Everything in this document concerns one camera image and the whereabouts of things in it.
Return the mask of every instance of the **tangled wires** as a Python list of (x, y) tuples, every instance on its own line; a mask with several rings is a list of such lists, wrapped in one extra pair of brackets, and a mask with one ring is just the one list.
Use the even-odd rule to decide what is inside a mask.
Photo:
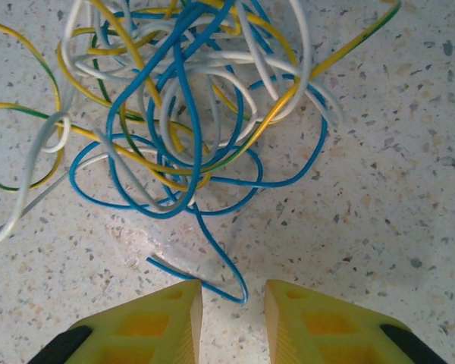
[[(369, 38), (400, 8), (400, 2), (395, 1), (391, 10), (370, 28), (327, 60), (314, 66), (306, 16), (299, 0), (290, 0), (289, 3), (297, 19), (302, 40), (300, 62), (290, 43), (271, 25), (267, 14), (256, 0), (185, 1), (179, 6), (173, 0), (166, 8), (135, 11), (130, 9), (128, 0), (75, 0), (62, 41), (57, 48), (58, 65), (70, 84), (62, 94), (59, 93), (49, 66), (33, 45), (19, 33), (0, 24), (1, 31), (19, 39), (44, 67), (52, 80), (56, 98), (56, 113), (50, 116), (21, 105), (0, 103), (0, 108), (46, 119), (27, 156), (20, 186), (7, 187), (0, 183), (3, 190), (18, 191), (11, 217), (7, 224), (0, 227), (0, 241), (10, 234), (21, 216), (69, 178), (72, 187), (84, 199), (100, 206), (132, 209), (157, 219), (172, 218), (181, 212), (195, 215), (206, 239), (234, 273), (241, 286), (242, 296), (232, 296), (208, 281), (202, 280), (202, 285), (226, 299), (245, 303), (248, 290), (243, 276), (207, 229), (204, 217), (238, 210), (255, 196), (259, 188), (294, 184), (306, 174), (322, 150), (328, 123), (334, 123), (325, 107), (326, 102), (333, 107), (337, 119), (342, 120), (342, 111), (334, 97), (314, 79)], [(87, 10), (90, 26), (75, 28), (78, 17), (83, 14), (83, 7)], [(88, 39), (86, 51), (82, 54), (77, 53), (83, 47), (74, 42), (76, 37)], [(229, 42), (235, 50), (225, 50)], [(104, 60), (108, 61), (107, 71), (102, 71), (99, 67), (99, 61)], [(245, 86), (234, 69), (238, 66), (254, 67), (260, 80)], [(84, 86), (83, 81), (91, 78), (97, 79), (102, 96), (97, 96)], [(201, 80), (206, 90), (212, 111), (209, 123), (202, 122), (199, 116), (199, 103), (193, 95), (193, 78)], [(114, 100), (107, 92), (107, 84), (120, 87), (121, 91)], [(266, 113), (260, 110), (253, 97), (253, 90), (260, 87), (265, 87), (272, 99), (272, 106)], [(229, 96), (226, 89), (234, 95)], [(73, 124), (69, 111), (76, 91), (108, 109), (103, 130), (96, 128), (91, 131)], [(322, 115), (318, 143), (295, 176), (266, 182), (263, 180), (261, 159), (250, 147), (270, 124), (290, 115), (304, 96), (311, 100)], [(136, 110), (127, 108), (127, 102), (129, 105), (136, 104)], [(225, 139), (222, 134), (223, 129), (225, 134), (226, 123), (221, 122), (219, 102), (223, 102), (233, 112), (233, 122), (228, 123), (233, 126), (232, 132)], [(188, 111), (188, 122), (179, 120), (182, 108)], [(117, 122), (122, 133), (114, 133)], [(146, 125), (149, 135), (131, 133), (128, 122)], [(58, 133), (58, 143), (45, 146), (54, 132)], [(71, 132), (84, 135), (93, 142), (77, 155), (67, 174), (25, 206), (29, 189), (43, 185), (57, 171)], [(119, 140), (126, 140), (128, 147), (118, 144)], [(100, 144), (107, 152), (85, 159)], [(34, 165), (41, 150), (56, 153), (57, 158), (52, 170), (32, 183)], [(256, 164), (258, 175), (255, 181), (215, 175), (219, 168), (229, 165), (244, 153)], [(123, 205), (89, 196), (76, 182), (79, 169), (104, 158), (108, 159), (112, 181), (125, 201)], [(155, 179), (162, 182), (165, 197), (155, 198), (131, 171), (125, 158), (140, 163)], [(124, 172), (141, 193), (141, 202), (125, 190), (118, 169)], [(203, 211), (196, 203), (196, 191), (210, 183), (249, 187), (250, 191), (230, 207)], [(180, 278), (196, 278), (155, 257), (147, 260)]]

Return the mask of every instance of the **floor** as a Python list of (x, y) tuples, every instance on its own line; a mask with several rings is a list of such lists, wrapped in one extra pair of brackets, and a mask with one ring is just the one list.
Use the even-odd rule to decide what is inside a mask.
[[(0, 2), (0, 22), (54, 64), (67, 6), (10, 1)], [(292, 17), (281, 3), (268, 7), (280, 21)], [(320, 61), (387, 5), (305, 7)], [(204, 292), (201, 362), (268, 362), (264, 283), (277, 278), (391, 315), (455, 363), (455, 0), (405, 1), (320, 79), (340, 99), (346, 121), (330, 129), (314, 168), (297, 184), (264, 190), (241, 212), (208, 221), (251, 296), (237, 306)], [(0, 34), (0, 101), (52, 111), (46, 87), (32, 56)], [(104, 109), (83, 99), (74, 107), (75, 122), (102, 125)], [(267, 180), (295, 173), (315, 145), (318, 120), (307, 103), (292, 122), (267, 131)], [(0, 111), (1, 180), (20, 177), (39, 123)], [(71, 140), (62, 171), (86, 143)], [(48, 166), (42, 157), (39, 171)], [(249, 174), (248, 161), (237, 166)], [(112, 193), (105, 165), (80, 180), (102, 196)], [(211, 188), (203, 198), (221, 203), (237, 193)], [(13, 203), (13, 194), (0, 192), (0, 224)], [(186, 268), (202, 262), (199, 274), (237, 292), (190, 216), (161, 223), (110, 211), (62, 184), (0, 244), (0, 363), (27, 362), (78, 319), (175, 283), (145, 262), (159, 249)]]

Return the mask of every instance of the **yellow plastic object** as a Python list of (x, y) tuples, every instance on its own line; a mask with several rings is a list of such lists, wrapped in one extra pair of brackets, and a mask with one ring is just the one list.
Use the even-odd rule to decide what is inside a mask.
[(74, 324), (93, 332), (66, 364), (195, 364), (201, 324), (200, 281), (185, 281)]
[(271, 364), (413, 364), (380, 329), (394, 318), (284, 281), (267, 281)]

